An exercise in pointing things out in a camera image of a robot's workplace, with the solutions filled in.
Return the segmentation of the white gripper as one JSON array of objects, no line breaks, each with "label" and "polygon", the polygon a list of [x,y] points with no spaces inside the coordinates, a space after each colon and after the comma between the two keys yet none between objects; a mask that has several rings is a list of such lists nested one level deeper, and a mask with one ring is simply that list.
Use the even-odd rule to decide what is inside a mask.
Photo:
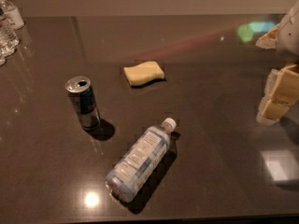
[{"label": "white gripper", "polygon": [[288,64],[272,69],[265,84],[256,121],[264,126],[278,122],[299,100],[299,1],[256,42],[262,49],[274,49]]}]

